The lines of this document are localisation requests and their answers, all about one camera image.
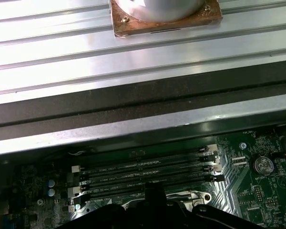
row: mounting hole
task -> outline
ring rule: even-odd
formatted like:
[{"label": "mounting hole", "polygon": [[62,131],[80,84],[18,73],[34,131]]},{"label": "mounting hole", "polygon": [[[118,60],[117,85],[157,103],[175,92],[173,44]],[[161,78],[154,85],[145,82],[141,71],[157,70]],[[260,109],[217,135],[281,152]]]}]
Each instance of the mounting hole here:
[{"label": "mounting hole", "polygon": [[205,199],[206,201],[209,201],[209,200],[211,199],[211,197],[210,197],[209,195],[205,195],[205,196],[204,196],[204,199]]}]

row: capacitor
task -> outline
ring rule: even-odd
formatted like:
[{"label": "capacitor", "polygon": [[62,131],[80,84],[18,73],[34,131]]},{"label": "capacitor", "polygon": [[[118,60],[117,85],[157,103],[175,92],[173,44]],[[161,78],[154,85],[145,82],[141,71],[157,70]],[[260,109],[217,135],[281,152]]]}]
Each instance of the capacitor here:
[{"label": "capacitor", "polygon": [[253,163],[255,171],[263,176],[268,176],[273,173],[275,166],[272,160],[266,156],[258,157]]},{"label": "capacitor", "polygon": [[50,189],[48,190],[48,196],[49,196],[49,197],[55,196],[55,190],[54,190],[53,188],[50,188]]},{"label": "capacitor", "polygon": [[55,181],[54,180],[48,180],[48,187],[54,187]]}]

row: motherboard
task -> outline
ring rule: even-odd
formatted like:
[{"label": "motherboard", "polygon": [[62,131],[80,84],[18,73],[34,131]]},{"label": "motherboard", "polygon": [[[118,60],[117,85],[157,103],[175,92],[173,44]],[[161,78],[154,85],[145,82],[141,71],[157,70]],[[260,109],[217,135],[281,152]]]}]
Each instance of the motherboard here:
[{"label": "motherboard", "polygon": [[168,198],[209,204],[264,228],[286,228],[286,155],[275,131],[245,131],[15,168],[0,228],[54,229],[107,204],[127,208],[161,182]]}]

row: copper plate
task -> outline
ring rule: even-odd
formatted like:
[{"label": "copper plate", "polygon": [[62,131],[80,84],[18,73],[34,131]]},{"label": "copper plate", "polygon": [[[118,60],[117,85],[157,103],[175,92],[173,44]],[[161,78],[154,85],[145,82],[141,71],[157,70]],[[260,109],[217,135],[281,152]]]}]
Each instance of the copper plate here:
[{"label": "copper plate", "polygon": [[110,9],[114,34],[118,37],[220,23],[223,18],[217,0],[206,0],[204,6],[193,15],[168,23],[140,21],[125,13],[115,0],[110,0]]}]

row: screw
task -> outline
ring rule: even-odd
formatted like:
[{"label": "screw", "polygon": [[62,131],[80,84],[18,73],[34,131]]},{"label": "screw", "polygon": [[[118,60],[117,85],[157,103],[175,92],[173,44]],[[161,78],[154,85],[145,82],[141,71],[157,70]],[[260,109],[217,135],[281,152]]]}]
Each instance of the screw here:
[{"label": "screw", "polygon": [[201,207],[199,207],[199,211],[201,211],[201,212],[206,212],[206,211],[207,211],[207,209],[206,209],[206,207],[201,206]]},{"label": "screw", "polygon": [[205,195],[205,196],[204,196],[204,199],[205,199],[206,201],[209,201],[209,200],[211,199],[211,197],[210,197],[209,195]]},{"label": "screw", "polygon": [[124,22],[124,23],[127,23],[127,22],[129,22],[130,21],[130,19],[128,18],[128,17],[124,17],[123,19],[122,19],[122,22]]},{"label": "screw", "polygon": [[38,205],[38,206],[42,206],[43,204],[44,204],[43,199],[37,200],[37,205]]},{"label": "screw", "polygon": [[247,144],[246,144],[245,142],[241,142],[241,143],[239,144],[239,148],[240,148],[240,149],[246,149],[246,148],[247,148]]}]

